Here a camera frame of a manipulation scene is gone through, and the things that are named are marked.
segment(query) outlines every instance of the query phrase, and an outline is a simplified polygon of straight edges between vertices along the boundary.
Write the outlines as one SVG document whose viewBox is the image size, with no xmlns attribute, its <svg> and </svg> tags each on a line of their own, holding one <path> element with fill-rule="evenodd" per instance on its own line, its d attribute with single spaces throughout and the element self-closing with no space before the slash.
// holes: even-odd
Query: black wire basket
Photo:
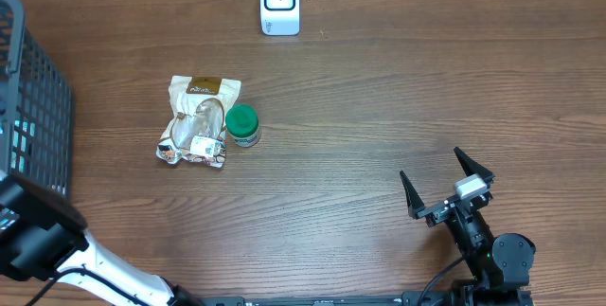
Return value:
<svg viewBox="0 0 606 306">
<path fill-rule="evenodd" d="M 74 97 L 25 21 L 19 0 L 0 0 L 0 170 L 67 198 Z"/>
</svg>

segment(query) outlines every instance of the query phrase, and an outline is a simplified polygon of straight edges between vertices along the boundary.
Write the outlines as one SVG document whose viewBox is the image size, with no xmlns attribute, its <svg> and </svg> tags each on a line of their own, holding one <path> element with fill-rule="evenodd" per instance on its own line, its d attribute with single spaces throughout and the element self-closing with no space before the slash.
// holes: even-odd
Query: wooden table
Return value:
<svg viewBox="0 0 606 306">
<path fill-rule="evenodd" d="M 457 252 L 408 218 L 398 171 L 437 202 L 460 146 L 497 175 L 492 231 L 538 246 L 536 304 L 603 304 L 606 0 L 301 0 L 301 33 L 273 38 L 258 0 L 23 1 L 78 97 L 73 202 L 136 266 L 207 297 L 422 289 Z M 241 80 L 260 143 L 222 171 L 155 158 L 177 74 Z M 0 304 L 42 285 L 2 279 Z"/>
</svg>

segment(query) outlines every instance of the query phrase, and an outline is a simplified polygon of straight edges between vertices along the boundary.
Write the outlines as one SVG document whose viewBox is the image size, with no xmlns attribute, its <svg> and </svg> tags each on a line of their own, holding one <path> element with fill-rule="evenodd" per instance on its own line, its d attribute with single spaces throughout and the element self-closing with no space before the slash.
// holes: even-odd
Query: white device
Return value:
<svg viewBox="0 0 606 306">
<path fill-rule="evenodd" d="M 260 5 L 263 33 L 271 36 L 299 33 L 299 0 L 260 0 Z"/>
</svg>

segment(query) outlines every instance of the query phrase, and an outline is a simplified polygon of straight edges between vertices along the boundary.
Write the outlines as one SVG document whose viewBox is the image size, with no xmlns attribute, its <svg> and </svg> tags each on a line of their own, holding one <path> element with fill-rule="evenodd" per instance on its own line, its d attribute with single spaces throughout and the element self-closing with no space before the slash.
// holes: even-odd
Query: clear plastic bag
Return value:
<svg viewBox="0 0 606 306">
<path fill-rule="evenodd" d="M 169 164 L 185 159 L 222 167 L 225 114 L 240 88 L 239 81 L 229 79 L 173 77 L 169 93 L 174 118 L 160 138 L 156 155 Z"/>
</svg>

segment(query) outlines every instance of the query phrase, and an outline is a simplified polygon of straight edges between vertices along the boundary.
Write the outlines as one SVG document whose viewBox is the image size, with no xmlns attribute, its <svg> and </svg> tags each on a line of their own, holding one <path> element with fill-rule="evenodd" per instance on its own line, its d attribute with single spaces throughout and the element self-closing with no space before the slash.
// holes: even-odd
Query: green bottle cap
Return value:
<svg viewBox="0 0 606 306">
<path fill-rule="evenodd" d="M 251 106 L 234 106 L 225 116 L 225 125 L 232 136 L 251 136 L 258 128 L 257 112 Z"/>
</svg>

